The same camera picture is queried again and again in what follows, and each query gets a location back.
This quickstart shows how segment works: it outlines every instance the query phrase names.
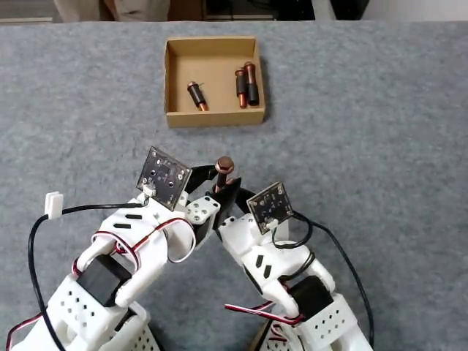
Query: cardboard box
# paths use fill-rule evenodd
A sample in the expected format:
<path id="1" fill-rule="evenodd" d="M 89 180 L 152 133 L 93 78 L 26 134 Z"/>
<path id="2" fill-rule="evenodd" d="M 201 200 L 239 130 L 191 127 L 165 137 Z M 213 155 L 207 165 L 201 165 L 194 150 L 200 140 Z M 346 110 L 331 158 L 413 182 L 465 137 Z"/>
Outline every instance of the cardboard box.
<path id="1" fill-rule="evenodd" d="M 260 104 L 241 109 L 235 70 L 251 61 L 257 67 Z M 265 116 L 260 52 L 254 37 L 173 38 L 166 43 L 165 115 L 169 127 L 260 124 Z M 209 111 L 195 106 L 187 84 L 197 82 Z"/>

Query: gray fabric surface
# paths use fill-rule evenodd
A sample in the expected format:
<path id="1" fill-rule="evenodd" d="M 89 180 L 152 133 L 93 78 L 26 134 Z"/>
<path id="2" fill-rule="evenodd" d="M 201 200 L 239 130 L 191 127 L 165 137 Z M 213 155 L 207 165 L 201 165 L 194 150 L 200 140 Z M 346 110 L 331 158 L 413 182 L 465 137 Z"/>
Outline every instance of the gray fabric surface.
<path id="1" fill-rule="evenodd" d="M 169 36 L 256 35 L 268 87 L 257 127 L 168 129 Z M 188 165 L 223 154 L 244 185 L 283 180 L 355 263 L 376 350 L 468 350 L 468 24 L 166 23 L 0 28 L 0 333 L 37 311 L 27 236 L 46 192 L 68 206 L 129 199 L 150 145 Z M 107 214 L 41 227 L 46 297 Z M 361 298 L 324 234 L 311 242 L 367 333 Z M 245 350 L 260 302 L 217 238 L 140 299 L 167 350 Z"/>

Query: red and white wire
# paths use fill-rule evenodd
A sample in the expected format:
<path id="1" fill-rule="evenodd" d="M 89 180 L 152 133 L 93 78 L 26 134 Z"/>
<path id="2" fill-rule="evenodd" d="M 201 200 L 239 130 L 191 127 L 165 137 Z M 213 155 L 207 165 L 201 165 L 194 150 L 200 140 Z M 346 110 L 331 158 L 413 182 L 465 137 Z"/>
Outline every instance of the red and white wire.
<path id="1" fill-rule="evenodd" d="M 250 309 L 255 309 L 257 311 L 264 311 L 267 308 L 272 307 L 273 305 L 274 305 L 273 301 L 266 301 L 265 303 L 262 303 L 261 305 L 256 306 L 256 307 L 251 307 Z"/>
<path id="2" fill-rule="evenodd" d="M 274 336 L 270 337 L 269 340 L 287 342 L 287 337 L 283 333 L 279 333 L 277 330 L 282 332 L 282 328 L 280 324 L 271 325 L 270 331 Z"/>
<path id="3" fill-rule="evenodd" d="M 256 314 L 257 316 L 268 318 L 270 320 L 275 320 L 277 322 L 281 322 L 281 323 L 288 324 L 288 325 L 296 325 L 302 320 L 301 315 L 298 315 L 296 318 L 281 317 L 281 316 L 278 316 L 276 314 L 272 314 L 272 313 L 269 313 L 269 312 L 264 312 L 264 311 L 260 311 L 260 310 L 257 310 L 257 309 L 248 309 L 246 307 L 231 305 L 231 304 L 228 304 L 228 303 L 226 303 L 224 305 L 224 307 L 226 309 L 229 309 L 230 311 L 249 313 L 249 314 Z"/>
<path id="4" fill-rule="evenodd" d="M 133 247 L 132 249 L 134 251 L 137 251 L 146 241 L 148 241 L 149 237 L 152 236 L 156 231 L 158 230 L 163 230 L 165 229 L 168 225 L 172 225 L 172 224 L 175 224 L 176 222 L 185 222 L 187 223 L 190 228 L 192 229 L 192 232 L 193 232 L 193 226 L 192 226 L 192 223 L 190 223 L 189 221 L 187 221 L 185 218 L 182 218 L 182 217 L 176 217 L 176 218 L 171 218 L 171 219 L 168 219 L 167 221 L 159 224 L 157 227 L 155 227 L 151 232 L 149 232 L 148 234 L 146 234 L 145 236 L 143 236 L 141 238 L 140 241 L 138 241 Z M 122 250 L 121 247 L 118 247 L 118 245 L 116 245 L 115 247 L 115 251 L 119 254 L 123 254 L 124 253 L 124 250 Z"/>
<path id="5" fill-rule="evenodd" d="M 93 243 L 96 240 L 96 238 L 99 237 L 111 238 L 114 241 L 116 241 L 116 243 L 121 245 L 125 249 L 125 252 L 128 252 L 132 257 L 133 263 L 135 265 L 135 272 L 140 269 L 140 258 L 138 258 L 137 254 L 135 253 L 135 250 L 132 247 L 130 247 L 130 245 L 127 244 L 124 239 L 122 239 L 115 233 L 108 232 L 106 230 L 98 230 L 97 232 L 95 232 L 95 234 L 93 234 L 93 236 L 91 236 L 91 242 Z"/>
<path id="6" fill-rule="evenodd" d="M 192 246 L 190 247 L 190 250 L 189 252 L 183 256 L 182 258 L 179 258 L 177 260 L 173 260 L 169 257 L 169 255 L 167 255 L 167 259 L 169 260 L 169 262 L 171 263 L 182 263 L 183 261 L 185 261 L 187 258 L 189 258 L 189 256 L 193 253 L 193 250 L 195 250 L 195 247 L 197 245 L 197 237 L 195 236 L 195 231 L 193 230 L 193 226 L 187 222 L 187 221 L 181 221 L 183 223 L 186 223 L 187 225 L 189 225 L 189 229 L 190 229 L 190 232 L 192 233 Z M 164 231 L 165 235 L 166 235 L 166 238 L 167 238 L 167 233 L 165 231 L 165 228 L 163 227 L 161 230 Z"/>
<path id="7" fill-rule="evenodd" d="M 8 332 L 7 346 L 5 350 L 10 351 L 12 348 L 12 337 L 13 337 L 14 332 L 19 331 L 20 329 L 23 329 L 24 327 L 27 327 L 28 325 L 35 323 L 40 317 L 42 317 L 41 313 L 36 314 L 34 317 L 31 317 L 28 320 L 24 320 L 20 324 L 17 324 L 13 328 L 11 328 L 10 331 Z"/>

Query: black wire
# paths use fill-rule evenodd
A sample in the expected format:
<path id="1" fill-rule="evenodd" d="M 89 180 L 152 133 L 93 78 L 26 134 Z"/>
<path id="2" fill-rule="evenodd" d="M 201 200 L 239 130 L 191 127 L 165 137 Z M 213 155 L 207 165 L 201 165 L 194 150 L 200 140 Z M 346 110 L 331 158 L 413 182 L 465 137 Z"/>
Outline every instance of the black wire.
<path id="1" fill-rule="evenodd" d="M 283 283 L 283 282 L 288 282 L 289 280 L 293 280 L 300 276 L 303 272 L 307 270 L 307 268 L 310 267 L 310 265 L 314 262 L 315 260 L 315 253 L 313 251 L 310 251 L 310 255 L 307 257 L 307 259 L 304 261 L 301 267 L 294 272 L 293 274 L 289 275 L 283 275 L 278 278 L 278 280 Z"/>
<path id="2" fill-rule="evenodd" d="M 358 272 L 354 268 L 354 265 L 352 265 L 350 258 L 348 257 L 345 250 L 343 249 L 343 246 L 341 246 L 338 239 L 331 232 L 331 230 L 329 230 L 326 226 L 321 225 L 319 223 L 316 223 L 313 221 L 310 221 L 310 222 L 314 227 L 317 227 L 328 234 L 328 236 L 330 237 L 330 239 L 332 240 L 332 242 L 335 244 L 336 248 L 342 255 L 344 261 L 350 268 L 352 276 L 354 276 L 354 280 L 356 281 L 359 292 L 361 293 L 362 299 L 364 301 L 364 306 L 366 307 L 367 317 L 369 319 L 369 344 L 371 345 L 372 348 L 374 348 L 374 315 L 372 314 L 371 304 L 369 303 L 369 299 L 367 298 L 366 291 L 364 290 L 364 286 L 363 286 L 363 283 L 361 282 L 361 279 L 359 278 Z"/>
<path id="3" fill-rule="evenodd" d="M 62 211 L 62 214 L 71 214 L 73 212 L 78 211 L 86 211 L 86 210 L 100 210 L 100 209 L 112 209 L 112 208 L 141 208 L 148 204 L 149 198 L 145 199 L 144 203 L 121 203 L 121 204 L 110 204 L 110 205 L 83 205 L 77 206 L 72 208 L 65 208 Z M 52 323 L 49 318 L 49 314 L 47 313 L 47 306 L 44 303 L 44 298 L 42 297 L 41 289 L 39 287 L 39 281 L 37 279 L 36 273 L 36 265 L 34 264 L 34 240 L 36 239 L 36 233 L 39 229 L 39 226 L 47 221 L 49 216 L 45 214 L 38 218 L 38 220 L 34 223 L 31 228 L 31 233 L 29 234 L 29 242 L 28 242 L 28 264 L 29 264 L 29 274 L 31 276 L 32 287 L 34 290 L 34 294 L 36 294 L 37 303 L 39 304 L 39 309 L 42 313 L 42 318 L 44 319 L 44 324 L 49 331 L 50 337 L 52 338 L 53 342 L 59 349 L 59 351 L 66 351 L 64 345 L 60 342 L 57 333 L 54 331 Z"/>
<path id="4" fill-rule="evenodd" d="M 295 249 L 295 248 L 297 248 L 299 246 L 303 246 L 312 237 L 312 233 L 314 232 L 314 226 L 312 225 L 311 220 L 308 219 L 303 214 L 300 214 L 299 212 L 296 212 L 296 211 L 293 211 L 292 214 L 293 214 L 292 215 L 293 218 L 296 218 L 301 222 L 307 223 L 307 234 L 300 241 L 296 241 L 293 244 L 277 244 L 275 242 L 275 234 L 276 234 L 276 228 L 275 228 L 275 230 L 273 231 L 273 234 L 271 236 L 271 241 L 273 242 L 273 245 L 277 249 Z"/>

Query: bolt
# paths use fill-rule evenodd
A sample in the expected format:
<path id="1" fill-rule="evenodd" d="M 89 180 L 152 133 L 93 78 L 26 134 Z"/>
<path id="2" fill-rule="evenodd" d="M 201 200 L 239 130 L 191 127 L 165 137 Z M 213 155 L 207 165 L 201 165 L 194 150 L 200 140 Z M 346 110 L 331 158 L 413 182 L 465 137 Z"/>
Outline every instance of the bolt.
<path id="1" fill-rule="evenodd" d="M 219 157 L 214 167 L 218 171 L 218 179 L 215 186 L 215 192 L 218 192 L 226 186 L 227 175 L 234 171 L 234 161 L 229 156 Z"/>

